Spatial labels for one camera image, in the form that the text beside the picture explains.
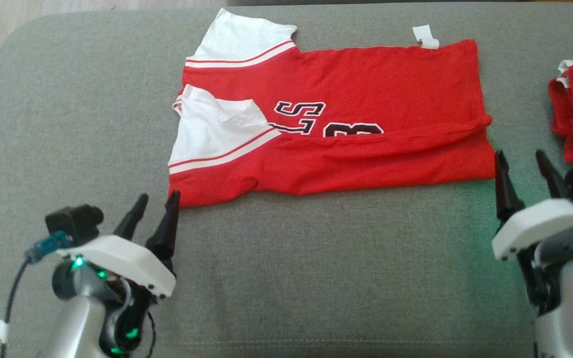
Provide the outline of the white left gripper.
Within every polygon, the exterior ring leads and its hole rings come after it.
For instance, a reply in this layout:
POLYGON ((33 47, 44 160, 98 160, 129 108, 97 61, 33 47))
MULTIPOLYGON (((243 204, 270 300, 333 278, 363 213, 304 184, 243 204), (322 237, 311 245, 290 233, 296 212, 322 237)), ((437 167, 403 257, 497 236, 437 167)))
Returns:
POLYGON ((142 193, 114 229, 80 247, 59 250, 52 277, 64 301, 52 329, 53 356, 131 356, 141 345, 150 306, 170 297, 181 193, 144 246, 131 242, 149 200, 142 193))

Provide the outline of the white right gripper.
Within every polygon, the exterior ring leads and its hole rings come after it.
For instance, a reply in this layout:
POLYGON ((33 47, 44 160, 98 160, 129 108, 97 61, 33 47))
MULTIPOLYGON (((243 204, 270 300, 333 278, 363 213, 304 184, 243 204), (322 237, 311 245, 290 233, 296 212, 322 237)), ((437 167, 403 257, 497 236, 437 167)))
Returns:
MULTIPOLYGON (((564 177, 544 150, 535 158, 551 198, 569 198, 564 177)), ((530 304, 540 315, 561 303, 561 272, 573 262, 573 202, 546 199, 525 208, 509 176, 503 151, 495 153, 496 217, 501 225, 493 240, 496 260, 519 265, 530 304)))

